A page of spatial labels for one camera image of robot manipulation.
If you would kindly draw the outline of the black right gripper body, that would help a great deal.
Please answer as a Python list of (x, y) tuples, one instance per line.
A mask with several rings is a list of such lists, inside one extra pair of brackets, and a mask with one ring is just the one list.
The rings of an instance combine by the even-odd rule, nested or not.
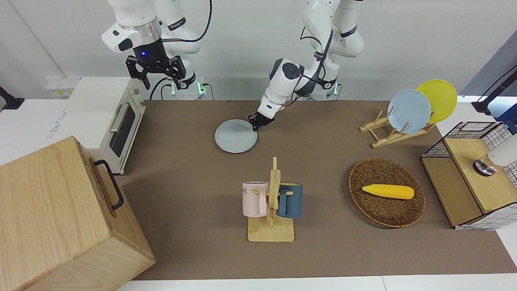
[(186, 77), (187, 70), (183, 64), (183, 60), (179, 55), (173, 58), (164, 58), (155, 61), (140, 61), (135, 56), (128, 56), (126, 59), (128, 72), (133, 79), (141, 80), (142, 74), (165, 74), (173, 80)]

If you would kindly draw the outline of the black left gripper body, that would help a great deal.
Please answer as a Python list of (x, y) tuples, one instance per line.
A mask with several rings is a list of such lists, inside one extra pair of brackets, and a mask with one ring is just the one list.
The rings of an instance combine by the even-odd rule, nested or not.
[(255, 112), (254, 114), (251, 114), (248, 116), (249, 123), (258, 122), (258, 121), (264, 121), (264, 126), (268, 125), (269, 123), (275, 121), (275, 118), (268, 118), (261, 114), (260, 112)]

